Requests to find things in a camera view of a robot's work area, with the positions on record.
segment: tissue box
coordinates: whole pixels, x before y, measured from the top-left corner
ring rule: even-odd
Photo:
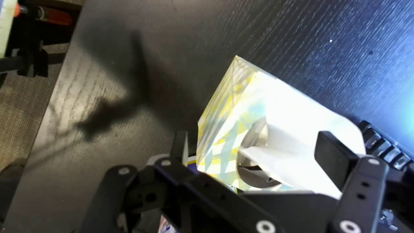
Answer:
[[[265,147],[292,147],[291,154],[313,157],[317,132],[323,130],[331,131],[354,153],[364,154],[362,136],[349,121],[235,57],[198,122],[198,170],[234,189],[262,189],[245,184],[236,170],[242,142],[262,120],[283,132],[283,138],[276,135],[280,143]],[[266,189],[283,188],[282,183]]]

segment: black plastic part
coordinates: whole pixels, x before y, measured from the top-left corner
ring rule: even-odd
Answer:
[[[0,230],[11,205],[23,170],[24,167],[22,165],[11,165],[0,174]]]
[[[135,174],[137,170],[132,166],[116,166],[104,174],[77,231],[79,233],[119,232],[121,201]]]
[[[392,167],[396,170],[402,170],[403,166],[406,166],[410,162],[410,157],[406,154],[401,154],[393,164]]]
[[[173,138],[172,149],[169,153],[170,160],[185,164],[185,160],[189,156],[189,143],[187,143],[187,132],[186,131],[177,131]]]
[[[28,70],[33,69],[33,76],[36,76],[37,73],[35,70],[40,69],[38,76],[42,74],[42,77],[46,77],[47,72],[44,69],[47,65],[62,64],[64,60],[64,56],[66,56],[66,54],[46,55],[46,57],[41,57],[42,61],[38,61],[38,64],[36,64],[33,61],[24,61],[26,59],[23,56],[11,57],[11,59],[1,59],[0,60],[0,74],[16,72],[16,70],[20,70],[20,73],[24,70],[23,73],[28,74]]]
[[[406,166],[406,171],[402,176],[403,183],[414,184],[414,164]]]
[[[318,195],[243,195],[283,223],[286,232],[327,232],[337,201]]]
[[[380,157],[383,156],[388,149],[390,148],[389,142],[380,139],[375,147],[371,148],[371,151],[368,152],[368,154],[375,156],[375,157]]]
[[[179,164],[168,165],[165,161],[160,160],[137,175],[123,205],[126,214],[161,209],[168,222],[182,233],[256,232],[260,220],[267,220],[276,232],[283,232],[275,218],[253,202],[204,174],[194,175]],[[148,204],[148,196],[156,198]]]
[[[394,215],[410,230],[414,230],[414,204],[412,204],[412,183],[411,184],[386,184],[386,196],[383,208],[393,210]]]
[[[381,160],[386,164],[390,164],[393,160],[396,160],[401,154],[401,151],[396,147],[390,147],[383,156]]]
[[[372,129],[368,129],[363,134],[364,148],[367,153],[375,147],[375,144],[381,139],[379,134],[376,134]]]
[[[357,165],[358,157],[332,134],[322,131],[318,134],[314,160],[337,189],[342,189],[350,171]]]
[[[397,147],[397,143],[375,130],[368,122],[362,121],[358,127],[363,135],[367,154],[380,157],[396,170],[403,170],[411,162],[411,154]]]
[[[361,158],[349,176],[332,222],[336,232],[342,222],[352,222],[361,232],[376,232],[385,192],[388,166],[375,158]]]

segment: screw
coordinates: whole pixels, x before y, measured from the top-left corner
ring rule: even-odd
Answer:
[[[368,160],[367,162],[374,165],[374,166],[379,166],[379,161],[376,161],[376,160]]]
[[[160,166],[164,166],[164,167],[170,166],[170,161],[164,160],[164,161],[160,162]]]
[[[275,228],[274,228],[273,223],[267,222],[267,220],[257,222],[256,231],[258,233],[275,233]]]
[[[126,174],[129,174],[129,169],[128,167],[121,167],[121,169],[117,170],[117,174],[121,175],[121,176],[126,175]]]
[[[361,233],[359,226],[349,220],[341,220],[339,227],[344,233]]]

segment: white paper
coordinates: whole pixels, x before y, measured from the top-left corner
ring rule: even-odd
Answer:
[[[251,91],[266,96],[267,147],[242,148],[240,153],[282,184],[340,198],[339,189],[314,161],[317,135],[330,131],[353,153],[364,154],[359,130],[286,83],[266,73],[258,76],[260,90],[256,86]]]

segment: black table surface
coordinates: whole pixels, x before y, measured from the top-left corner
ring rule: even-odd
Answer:
[[[414,151],[414,2],[88,0],[6,231],[76,230],[103,173],[196,121],[235,55]]]

